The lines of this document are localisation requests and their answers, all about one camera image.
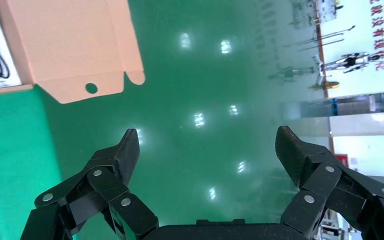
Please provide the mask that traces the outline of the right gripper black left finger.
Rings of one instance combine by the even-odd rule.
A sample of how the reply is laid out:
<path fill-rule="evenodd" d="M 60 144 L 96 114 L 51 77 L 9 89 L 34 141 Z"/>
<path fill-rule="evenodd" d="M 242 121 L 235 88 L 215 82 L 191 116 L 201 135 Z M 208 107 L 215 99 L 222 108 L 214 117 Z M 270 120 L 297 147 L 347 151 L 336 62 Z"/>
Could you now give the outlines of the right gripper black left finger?
<path fill-rule="evenodd" d="M 80 172 L 41 193 L 32 211 L 33 239 L 71 240 L 98 214 L 119 239 L 145 239 L 159 221 L 128 188 L 139 155 L 138 133 L 130 128 L 118 144 L 96 151 Z"/>

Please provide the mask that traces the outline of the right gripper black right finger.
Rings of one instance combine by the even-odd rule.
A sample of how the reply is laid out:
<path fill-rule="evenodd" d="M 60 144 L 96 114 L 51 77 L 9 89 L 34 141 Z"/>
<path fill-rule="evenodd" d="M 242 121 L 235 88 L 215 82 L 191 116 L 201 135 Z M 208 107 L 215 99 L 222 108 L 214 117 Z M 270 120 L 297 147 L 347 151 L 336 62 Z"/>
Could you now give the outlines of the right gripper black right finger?
<path fill-rule="evenodd" d="M 384 240 L 384 183 L 345 167 L 326 147 L 280 126 L 275 151 L 299 189 L 281 222 L 310 239 L 327 210 L 340 214 L 364 240 Z"/>

